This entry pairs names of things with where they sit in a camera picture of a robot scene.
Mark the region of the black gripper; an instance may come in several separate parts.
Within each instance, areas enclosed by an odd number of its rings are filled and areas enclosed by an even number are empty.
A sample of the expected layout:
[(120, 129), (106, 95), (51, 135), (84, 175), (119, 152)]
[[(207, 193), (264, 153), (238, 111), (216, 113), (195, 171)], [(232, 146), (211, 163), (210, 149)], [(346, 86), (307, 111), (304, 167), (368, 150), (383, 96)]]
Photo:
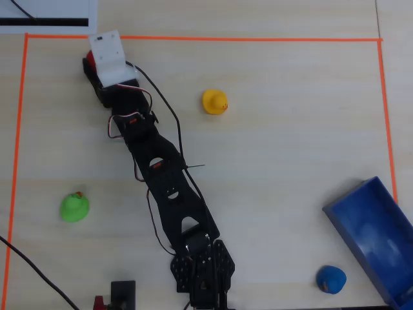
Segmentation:
[(147, 99), (142, 90), (136, 89), (136, 87), (140, 87), (138, 80), (131, 79), (121, 82), (126, 87), (120, 87), (119, 85), (103, 87), (97, 76), (95, 66), (86, 57), (83, 58), (83, 71), (104, 108), (112, 109), (113, 113), (118, 114), (149, 113), (152, 100)]

